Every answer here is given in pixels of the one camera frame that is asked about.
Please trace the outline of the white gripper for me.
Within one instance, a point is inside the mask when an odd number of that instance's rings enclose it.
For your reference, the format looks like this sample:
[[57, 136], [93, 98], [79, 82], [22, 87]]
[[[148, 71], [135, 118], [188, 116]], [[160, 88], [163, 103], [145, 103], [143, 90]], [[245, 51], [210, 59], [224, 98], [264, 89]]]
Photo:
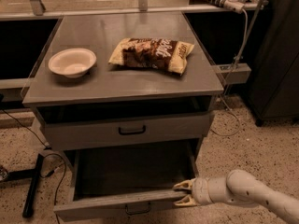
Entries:
[[184, 180], [177, 183], [173, 190], [192, 190], [192, 195], [188, 194], [179, 201], [175, 201], [174, 205], [178, 207], [192, 207], [199, 205], [212, 204], [208, 190], [208, 180], [206, 178], [195, 178], [191, 180]]

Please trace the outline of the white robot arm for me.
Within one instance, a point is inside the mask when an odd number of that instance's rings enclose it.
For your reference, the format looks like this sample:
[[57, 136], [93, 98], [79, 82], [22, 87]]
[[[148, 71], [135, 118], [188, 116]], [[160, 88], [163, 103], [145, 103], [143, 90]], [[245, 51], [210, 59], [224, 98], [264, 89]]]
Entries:
[[173, 190], [188, 191], [175, 206], [187, 207], [226, 203], [247, 207], [261, 205], [288, 224], [299, 224], [299, 201], [275, 191], [244, 170], [233, 170], [226, 177], [196, 177], [177, 183]]

